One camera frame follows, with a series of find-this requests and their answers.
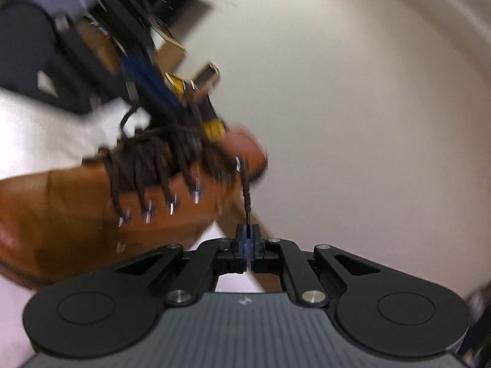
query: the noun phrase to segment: yellow label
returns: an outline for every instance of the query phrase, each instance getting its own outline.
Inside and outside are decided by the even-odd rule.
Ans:
[[[203,123],[203,128],[210,141],[218,141],[225,135],[225,126],[219,119],[213,119]]]
[[[184,94],[184,80],[172,73],[166,73],[166,77],[170,86],[174,89],[177,96]]]

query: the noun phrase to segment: shoelace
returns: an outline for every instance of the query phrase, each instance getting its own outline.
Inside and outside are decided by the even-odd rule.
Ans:
[[[96,158],[96,160],[105,163],[106,167],[109,167],[111,200],[119,217],[120,226],[127,224],[131,219],[131,212],[124,211],[119,201],[121,177],[136,189],[141,204],[141,212],[145,222],[148,223],[153,217],[154,207],[151,201],[145,199],[143,169],[146,168],[147,172],[156,173],[158,185],[163,190],[169,212],[173,214],[178,208],[179,200],[170,191],[170,178],[173,173],[181,172],[190,192],[199,193],[199,179],[192,178],[190,172],[191,163],[198,161],[203,165],[203,169],[212,175],[225,171],[229,174],[227,178],[230,178],[231,182],[234,181],[237,171],[240,173],[247,223],[250,222],[249,179],[246,176],[246,163],[243,160],[238,157],[235,159],[230,157],[217,143],[211,142],[200,126],[190,128],[181,125],[168,125],[163,128],[137,129],[135,135],[129,137],[123,128],[136,110],[137,108],[129,110],[120,123],[121,138],[118,141],[118,147],[114,150],[100,148]],[[148,159],[149,143],[152,146],[152,159]],[[127,163],[121,160],[122,151],[126,153],[126,157],[132,157],[134,175],[128,170]]]

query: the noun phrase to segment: black circular pad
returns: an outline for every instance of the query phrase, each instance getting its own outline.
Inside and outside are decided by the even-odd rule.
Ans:
[[[454,292],[397,271],[353,277],[336,315],[354,340],[394,357],[424,358],[466,333],[466,304]]]
[[[37,349],[66,358],[94,358],[147,334],[156,300],[138,277],[93,273],[39,291],[24,309],[24,328]]]
[[[435,305],[416,293],[398,292],[379,300],[379,313],[399,325],[421,325],[435,315]]]
[[[104,321],[114,311],[112,297],[100,292],[81,292],[64,298],[58,304],[58,315],[75,325]]]

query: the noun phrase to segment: metal eyelet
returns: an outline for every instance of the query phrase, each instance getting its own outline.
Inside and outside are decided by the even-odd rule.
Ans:
[[[152,201],[148,201],[148,209],[141,212],[143,216],[143,222],[150,224],[155,216],[155,206]]]
[[[174,194],[174,200],[167,202],[167,209],[169,210],[169,214],[173,215],[178,207],[179,207],[179,199],[177,199],[177,194]]]
[[[129,224],[131,221],[131,210],[126,209],[122,216],[119,216],[118,226],[122,227]]]
[[[203,196],[203,191],[203,185],[201,185],[201,181],[199,180],[199,178],[197,178],[195,188],[191,190],[191,198],[195,205],[200,202],[201,197]]]
[[[126,247],[126,243],[121,243],[118,241],[118,244],[116,245],[116,253],[120,255],[121,253],[124,252],[125,247]]]
[[[240,158],[238,156],[235,157],[235,161],[237,162],[237,165],[235,169],[237,172],[242,173],[247,170],[247,162],[244,160],[244,158]]]

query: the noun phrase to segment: boot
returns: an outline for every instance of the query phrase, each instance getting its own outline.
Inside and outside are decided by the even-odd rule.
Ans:
[[[38,289],[165,244],[187,248],[266,167],[245,129],[211,141],[175,125],[123,136],[80,167],[2,180],[0,274]]]

